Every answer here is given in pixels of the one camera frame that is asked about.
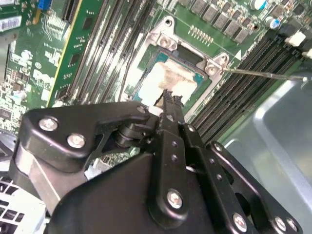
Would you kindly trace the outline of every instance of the sticker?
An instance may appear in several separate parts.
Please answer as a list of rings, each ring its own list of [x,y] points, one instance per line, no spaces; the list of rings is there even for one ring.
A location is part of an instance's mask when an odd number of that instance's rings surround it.
[[[34,69],[33,78],[40,79],[44,83],[50,83],[51,84],[53,82],[53,78],[50,78],[49,75],[47,75],[47,74],[42,74],[41,71],[38,71],[36,69]]]
[[[0,32],[20,27],[21,16],[0,19]]]
[[[41,63],[36,62],[36,63],[35,63],[35,67],[38,68],[38,69],[41,69],[41,67],[42,67],[42,66],[41,66]]]
[[[14,0],[0,0],[0,6],[13,5]]]
[[[242,51],[241,51],[241,50],[239,50],[239,51],[237,52],[237,54],[235,55],[235,58],[237,58],[239,61],[242,60]]]
[[[25,91],[26,92],[31,92],[31,87],[32,87],[31,84],[27,84],[26,88],[25,88]]]
[[[50,97],[50,91],[44,89],[41,94],[41,100],[47,101],[49,100],[49,97]]]

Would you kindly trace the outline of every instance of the capacitor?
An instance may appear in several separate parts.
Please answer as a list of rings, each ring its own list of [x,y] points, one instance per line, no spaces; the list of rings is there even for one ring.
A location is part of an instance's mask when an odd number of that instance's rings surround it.
[[[277,29],[280,26],[280,21],[269,16],[265,19],[265,25],[270,29]]]
[[[266,4],[267,4],[266,0],[251,0],[250,1],[250,7],[253,10],[262,10]]]

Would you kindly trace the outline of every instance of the black plastic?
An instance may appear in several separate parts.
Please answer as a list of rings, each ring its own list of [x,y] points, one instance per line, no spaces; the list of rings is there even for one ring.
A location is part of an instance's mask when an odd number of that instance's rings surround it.
[[[19,140],[25,150],[63,172],[81,170],[94,150],[94,136],[109,136],[121,124],[145,123],[150,114],[141,113],[138,102],[106,103],[85,106],[37,109],[27,112],[22,119]],[[50,117],[58,122],[54,131],[39,127],[39,121]],[[84,136],[85,145],[76,149],[67,143],[71,133]]]
[[[46,234],[213,234],[195,173],[186,172],[187,220],[165,230],[149,215],[153,155],[135,156],[72,190],[56,207]]]

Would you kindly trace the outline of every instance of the dimm slot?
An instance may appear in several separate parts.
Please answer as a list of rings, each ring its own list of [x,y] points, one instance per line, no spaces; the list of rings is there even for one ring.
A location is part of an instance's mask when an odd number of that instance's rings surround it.
[[[113,57],[117,53],[117,49],[120,47],[122,44],[123,40],[125,39],[126,33],[130,29],[131,25],[131,20],[133,19],[133,16],[135,12],[137,11],[138,7],[140,5],[139,0],[132,1],[131,4],[129,5],[127,9],[127,14],[126,17],[123,19],[122,26],[118,28],[117,33],[115,34],[112,44],[109,49],[108,56],[103,64],[105,66],[102,68],[100,75],[98,76],[99,79],[97,79],[96,83],[93,85],[92,88],[89,88],[88,90],[92,90],[91,94],[89,95],[89,98],[87,101],[94,102],[98,92],[99,92],[99,87],[100,85],[104,82],[105,76],[104,74],[107,73],[112,61]]]
[[[284,64],[280,73],[281,74],[285,73],[295,62],[296,62],[295,59],[290,58],[290,60],[288,60],[287,63]],[[275,84],[275,80],[272,79],[269,80],[269,82],[267,82],[265,86],[263,86],[261,90],[256,93],[256,95],[252,96],[252,98],[248,101],[248,103],[244,107],[242,107],[241,110],[240,108],[237,109],[236,113],[230,118],[229,121],[225,121],[224,124],[220,126],[218,129],[212,129],[211,132],[213,132],[213,134],[207,137],[207,142],[219,139],[242,116],[242,114],[244,114],[244,110],[252,108],[254,103],[256,103],[258,99],[261,98],[262,95],[265,94],[265,92],[273,84]]]
[[[239,68],[283,74],[299,59],[272,38],[264,37]],[[192,124],[205,143],[216,140],[227,130],[226,126],[235,123],[274,83],[275,80],[267,78],[231,74]]]
[[[109,39],[109,37],[110,37],[114,27],[115,27],[115,23],[117,22],[117,18],[120,16],[120,12],[121,12],[121,9],[122,9],[124,3],[125,3],[125,0],[119,0],[119,1],[117,1],[117,4],[114,5],[113,12],[110,15],[109,21],[107,23],[107,27],[104,30],[103,38],[101,40],[101,46],[98,47],[98,49],[97,49],[97,56],[94,57],[94,60],[91,63],[88,74],[86,75],[86,79],[85,79],[80,91],[78,92],[78,98],[81,101],[83,101],[85,95],[88,92],[88,88],[89,88],[89,85],[91,83],[93,73],[96,70],[97,66],[99,65],[101,55],[104,51],[104,47],[107,44],[108,39]]]
[[[100,12],[99,12],[99,14],[98,14],[98,17],[97,17],[97,21],[96,21],[95,26],[94,26],[94,28],[93,28],[93,30],[92,30],[91,35],[90,35],[89,43],[88,43],[88,45],[87,45],[87,47],[86,47],[86,49],[85,49],[85,51],[84,51],[84,53],[83,53],[83,56],[82,56],[80,65],[79,65],[78,70],[77,70],[77,72],[76,72],[76,74],[75,74],[75,78],[74,78],[72,84],[70,85],[70,87],[69,87],[69,89],[68,89],[68,95],[69,95],[70,97],[73,96],[74,91],[77,89],[77,85],[78,85],[78,83],[79,83],[79,80],[82,78],[82,77],[81,77],[82,70],[83,70],[83,68],[84,68],[84,66],[85,66],[85,64],[86,64],[86,61],[87,61],[87,59],[88,59],[88,56],[89,56],[90,53],[91,53],[91,48],[92,48],[92,43],[91,43],[91,42],[95,39],[95,37],[96,37],[96,35],[97,35],[97,33],[98,33],[98,29],[99,29],[99,27],[100,27],[100,25],[101,25],[102,18],[103,18],[103,16],[104,16],[105,11],[107,10],[106,7],[107,7],[107,4],[108,4],[108,1],[109,1],[109,0],[104,0],[104,1],[103,1],[103,4],[102,4],[102,6],[101,6],[101,10],[100,10]]]
[[[152,8],[154,7],[155,3],[156,3],[156,0],[152,0],[152,1],[148,1],[147,5],[144,5],[145,6],[144,10],[142,10],[142,13],[136,20],[135,25],[133,26],[134,31],[132,33],[132,36],[130,40],[127,42],[127,45],[124,47],[124,50],[122,52],[123,58],[120,58],[118,62],[119,64],[120,62],[122,62],[122,60],[127,60],[128,56],[130,56],[130,51],[133,49],[135,42],[137,40],[137,37],[144,26],[144,22],[147,20],[148,16],[150,15],[150,12]],[[103,94],[100,97],[100,102],[106,101],[108,95],[110,94],[112,90],[113,85],[115,84],[119,76],[119,73],[120,73],[120,69],[118,71],[114,69],[114,71],[112,72],[112,76],[109,78],[109,84],[105,87]]]
[[[281,51],[280,47],[275,47],[275,48],[271,48],[271,50],[268,50],[266,54],[277,54],[279,51]],[[254,64],[255,66],[251,67],[251,70],[255,70],[255,71],[269,71],[268,69],[266,69],[266,64],[268,64],[269,61],[271,61],[272,57],[265,57],[264,60],[260,60],[258,61],[258,63]],[[239,95],[246,90],[248,87],[252,86],[254,84],[254,80],[256,79],[255,76],[248,76],[248,75],[240,75],[238,74],[238,77],[240,77],[240,83],[235,87],[235,92],[228,92],[224,95],[224,98],[221,99],[221,103],[218,104],[217,110],[214,111],[214,113],[222,113],[226,110],[225,108],[225,103],[229,103],[232,104],[235,102],[235,100],[237,99],[237,97],[239,97]],[[203,126],[198,128],[198,131],[200,133],[204,133],[208,130],[208,128],[215,123],[216,121],[216,116],[211,115],[211,116],[205,116],[205,119],[211,119],[212,121],[205,121],[206,124],[204,124]]]
[[[267,38],[263,38],[259,42],[259,44],[251,51],[251,53],[247,57],[248,59],[243,60],[238,67],[246,69],[250,68],[258,59],[256,55],[262,54],[265,50],[267,50],[271,43],[272,42],[269,41]],[[225,84],[221,87],[220,90],[217,91],[213,99],[206,104],[200,114],[192,121],[192,124],[195,126],[201,125],[204,121],[203,118],[210,114],[208,113],[208,111],[211,110],[211,107],[217,106],[218,103],[221,101],[219,99],[222,98],[235,86],[237,86],[237,84],[240,83],[241,78],[242,76],[238,74],[230,74]]]

